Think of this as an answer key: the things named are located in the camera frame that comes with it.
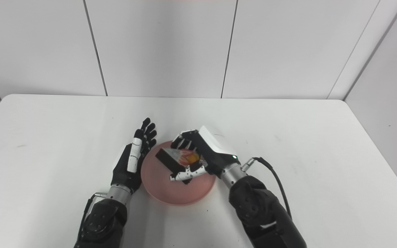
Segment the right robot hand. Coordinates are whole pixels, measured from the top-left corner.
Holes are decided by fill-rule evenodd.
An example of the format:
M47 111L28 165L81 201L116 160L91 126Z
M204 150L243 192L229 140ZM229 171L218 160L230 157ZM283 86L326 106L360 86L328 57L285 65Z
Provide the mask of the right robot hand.
M246 173L241 170L241 162L236 152L222 135L214 134L205 126L181 132L170 144L170 148L195 152L203 162L194 170L189 165L184 172L177 171L173 180L191 180L203 173L222 179L231 187Z

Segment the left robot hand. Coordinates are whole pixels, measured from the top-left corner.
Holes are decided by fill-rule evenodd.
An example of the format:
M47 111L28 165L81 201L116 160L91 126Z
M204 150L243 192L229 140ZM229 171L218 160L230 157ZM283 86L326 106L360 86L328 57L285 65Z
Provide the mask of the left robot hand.
M112 171L111 186L125 186L135 193L141 183L142 162L156 145L155 123L150 118L142 121L142 126L134 132L131 143L124 145Z

